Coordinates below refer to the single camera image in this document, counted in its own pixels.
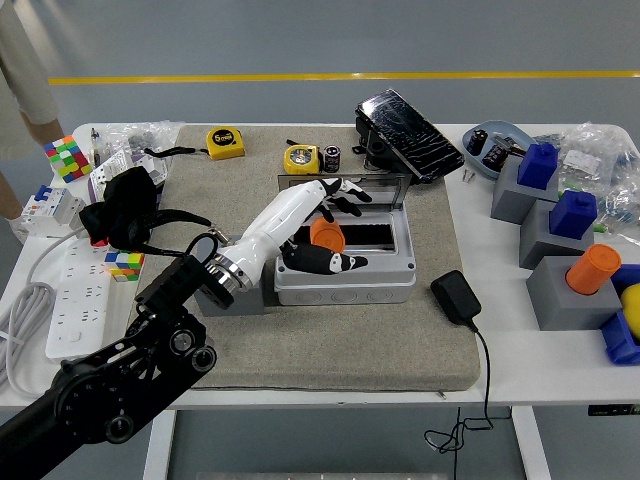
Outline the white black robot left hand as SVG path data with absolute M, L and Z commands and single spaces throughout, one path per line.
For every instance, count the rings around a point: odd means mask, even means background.
M 282 256 L 285 265 L 305 273 L 334 275 L 362 268 L 368 264 L 363 256 L 349 256 L 313 244 L 294 244 L 290 238 L 312 214 L 320 211 L 326 220 L 333 216 L 327 208 L 356 217 L 358 206 L 347 197 L 369 203 L 372 198 L 359 186 L 343 178 L 321 178 L 289 187 L 281 192 L 254 219 L 241 238 L 218 250 L 213 273 L 219 283 L 234 295 L 257 285 L 265 263 Z

